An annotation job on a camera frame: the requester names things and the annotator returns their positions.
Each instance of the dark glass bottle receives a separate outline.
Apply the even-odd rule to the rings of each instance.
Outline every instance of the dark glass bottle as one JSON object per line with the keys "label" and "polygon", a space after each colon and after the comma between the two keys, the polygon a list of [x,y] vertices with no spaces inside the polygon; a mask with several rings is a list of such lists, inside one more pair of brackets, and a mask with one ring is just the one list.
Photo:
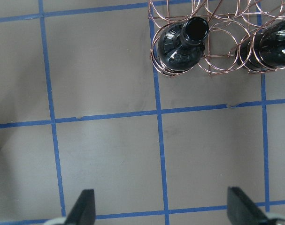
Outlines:
{"label": "dark glass bottle", "polygon": [[[250,50],[250,40],[241,44],[240,56],[243,61],[246,60]],[[254,53],[250,55],[245,66],[255,71],[265,71],[268,68],[285,67],[285,20],[264,30],[263,33],[257,33],[254,39]]]}
{"label": "dark glass bottle", "polygon": [[161,65],[175,72],[191,69],[204,54],[208,32],[207,21],[200,17],[167,26],[158,41]]}

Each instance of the bottle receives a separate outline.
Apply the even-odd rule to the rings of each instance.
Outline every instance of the bottle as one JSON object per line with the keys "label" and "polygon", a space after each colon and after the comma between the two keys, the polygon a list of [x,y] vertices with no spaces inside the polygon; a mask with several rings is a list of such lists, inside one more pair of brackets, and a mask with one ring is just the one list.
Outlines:
{"label": "bottle", "polygon": [[167,26],[158,40],[158,58],[162,67],[170,72],[191,69],[204,54],[208,32],[207,21],[200,17]]}
{"label": "bottle", "polygon": [[[240,47],[240,56],[243,61],[246,60],[249,51],[250,40],[247,39]],[[254,38],[254,51],[259,61],[252,52],[245,64],[248,69],[266,71],[269,68],[285,67],[285,20],[267,28],[263,33],[257,33]]]}

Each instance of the blue grid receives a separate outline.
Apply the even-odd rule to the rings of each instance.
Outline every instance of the blue grid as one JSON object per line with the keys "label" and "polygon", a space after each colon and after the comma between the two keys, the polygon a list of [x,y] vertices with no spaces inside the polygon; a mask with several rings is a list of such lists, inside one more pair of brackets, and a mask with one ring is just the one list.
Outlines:
{"label": "blue grid", "polygon": [[[169,215],[170,214],[201,212],[201,211],[214,211],[214,210],[226,210],[227,206],[226,205],[220,205],[220,206],[209,206],[209,207],[169,210],[168,190],[167,190],[166,171],[165,171],[165,155],[164,155],[162,115],[168,114],[168,113],[206,111],[206,110],[240,108],[240,107],[251,107],[251,106],[262,106],[262,124],[263,124],[265,202],[257,202],[256,204],[257,204],[257,206],[265,206],[266,211],[269,211],[270,206],[273,206],[273,205],[285,205],[285,200],[270,201],[268,133],[267,133],[268,126],[267,126],[267,110],[266,110],[267,105],[285,104],[285,99],[266,100],[266,87],[265,87],[265,75],[264,74],[262,75],[262,85],[261,85],[261,96],[262,96],[262,98],[261,98],[261,101],[244,102],[244,103],[241,103],[238,105],[220,104],[220,105],[202,105],[202,106],[183,107],[183,108],[161,109],[158,73],[155,70],[155,68],[153,68],[156,110],[140,111],[140,112],[114,113],[114,114],[105,114],[105,115],[91,115],[91,116],[84,116],[81,118],[76,118],[76,117],[56,118],[55,113],[54,113],[52,85],[51,85],[51,79],[50,79],[50,69],[49,69],[47,40],[46,40],[46,28],[45,28],[45,17],[85,14],[85,13],[96,13],[96,12],[125,10],[125,9],[134,9],[134,8],[146,8],[147,3],[142,2],[142,3],[135,3],[135,4],[117,5],[117,6],[94,7],[94,8],[65,10],[65,11],[56,11],[56,12],[44,12],[43,0],[38,0],[38,2],[39,2],[39,13],[38,14],[3,17],[3,18],[0,18],[0,23],[9,22],[9,21],[18,21],[18,20],[40,19],[41,38],[42,38],[44,64],[45,64],[45,72],[46,72],[46,85],[47,85],[48,102],[49,102],[49,110],[50,110],[50,120],[25,121],[25,122],[0,124],[0,129],[2,129],[2,128],[13,128],[13,127],[25,127],[25,126],[39,126],[39,125],[51,125],[52,126],[52,135],[53,135],[53,142],[54,142],[54,154],[55,154],[55,163],[56,163],[56,169],[57,169],[58,189],[59,189],[62,216],[66,216],[66,210],[65,210],[65,203],[64,203],[62,177],[61,177],[60,155],[59,155],[58,140],[57,140],[57,134],[56,134],[57,133],[57,130],[56,130],[56,124],[57,123],[67,123],[67,122],[77,122],[77,121],[87,121],[87,120],[104,120],[104,119],[112,119],[112,118],[126,118],[126,117],[145,116],[145,115],[157,115],[158,133],[159,133],[159,146],[160,146],[160,156],[161,156],[161,172],[162,172],[162,189],[163,189],[164,210],[133,212],[133,213],[120,213],[120,214],[110,214],[110,215],[97,215],[97,219],[164,215],[165,216],[165,225],[169,225]],[[185,2],[190,2],[190,0],[170,0],[170,4],[179,4],[179,3],[185,3]],[[158,5],[164,5],[164,4],[166,4],[165,0],[155,2],[155,5],[157,5],[157,6]],[[258,21],[258,24],[261,24],[261,18],[260,17],[257,17],[257,21]],[[151,20],[150,20],[150,36],[151,36],[150,38],[152,40],[154,37],[154,23]],[[0,222],[0,225],[41,224],[41,223],[46,222],[48,219]]]}

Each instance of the gray surface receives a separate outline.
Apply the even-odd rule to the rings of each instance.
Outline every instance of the gray surface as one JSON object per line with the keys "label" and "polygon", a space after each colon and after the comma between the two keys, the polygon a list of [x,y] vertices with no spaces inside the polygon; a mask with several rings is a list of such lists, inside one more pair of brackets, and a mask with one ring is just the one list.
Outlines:
{"label": "gray surface", "polygon": [[226,204],[228,186],[264,201],[261,107],[163,116],[169,207]]}
{"label": "gray surface", "polygon": [[57,117],[155,109],[145,8],[51,17],[46,32]]}
{"label": "gray surface", "polygon": [[162,210],[156,116],[58,125],[67,212],[93,187],[97,213]]}
{"label": "gray surface", "polygon": [[0,130],[0,221],[61,215],[50,125]]}
{"label": "gray surface", "polygon": [[[137,2],[43,1],[46,12]],[[171,10],[182,15],[190,7],[172,5]],[[38,0],[0,0],[0,17],[38,11]],[[156,109],[146,8],[51,16],[45,25],[56,118]],[[223,53],[228,40],[217,39],[212,49]],[[196,67],[173,79],[159,75],[159,86],[162,109],[261,100],[261,77],[245,70],[209,77]],[[285,98],[285,70],[266,74],[266,97]],[[156,115],[56,124],[66,210],[83,188],[94,188],[97,215],[162,214],[161,159],[166,162],[169,210],[225,205],[229,185],[264,202],[269,184],[271,204],[281,203],[285,104],[268,105],[267,117],[269,183],[264,181],[261,106],[164,114],[165,157],[160,156]],[[33,120],[50,120],[40,21],[2,22],[0,124]],[[25,124],[0,126],[0,221],[33,219],[18,224],[39,224],[37,219],[61,216],[56,141],[50,124],[1,128],[20,125]],[[285,214],[285,205],[271,206],[271,211]],[[192,221],[229,224],[225,210],[170,215],[171,225]],[[165,223],[159,215],[97,224]]]}
{"label": "gray surface", "polygon": [[0,123],[47,119],[39,20],[0,23]]}

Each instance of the bottle holder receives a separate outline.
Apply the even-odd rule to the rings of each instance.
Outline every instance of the bottle holder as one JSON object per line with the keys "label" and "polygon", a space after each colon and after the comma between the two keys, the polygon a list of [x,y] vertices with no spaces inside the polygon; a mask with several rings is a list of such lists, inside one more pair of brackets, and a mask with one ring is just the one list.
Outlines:
{"label": "bottle holder", "polygon": [[[176,0],[166,0],[164,7],[166,8],[164,14],[159,12],[158,7],[162,6],[154,0],[148,0],[148,14],[149,19],[151,19],[154,24],[157,26],[158,31],[155,33],[154,38],[151,44],[151,60],[156,68],[156,70],[166,76],[178,76],[191,69],[185,71],[171,71],[160,63],[156,55],[156,45],[158,43],[159,37],[162,34],[162,31],[171,23],[186,22],[194,16],[202,17],[207,20],[209,23],[209,36],[206,43],[206,49],[204,56],[199,61],[198,66],[209,73],[210,76],[227,74],[229,72],[238,70],[242,67],[245,67],[246,62],[250,58],[251,54],[254,53],[254,56],[258,60],[259,56],[254,51],[254,37],[262,29],[267,28],[273,23],[277,23],[285,19],[285,0],[276,0],[273,1],[274,7],[271,9],[263,9],[261,5],[266,0],[236,0],[236,7],[234,7],[233,12],[220,12],[220,9],[223,9],[227,1],[218,0],[191,0],[188,3],[191,3],[191,13],[189,15],[180,15],[173,16],[170,6]],[[214,9],[210,9],[211,5],[217,3],[217,6]],[[257,18],[262,22],[262,24],[257,24]],[[221,35],[223,37],[228,36],[232,41],[232,44],[229,43],[228,48],[224,53],[214,53],[212,51],[214,45],[218,44]],[[247,54],[247,58],[242,60],[239,52],[240,45],[246,39],[250,40],[250,50]],[[249,73],[267,73],[277,71],[281,68],[269,68],[266,65],[264,71],[256,71],[250,68],[248,69]]]}

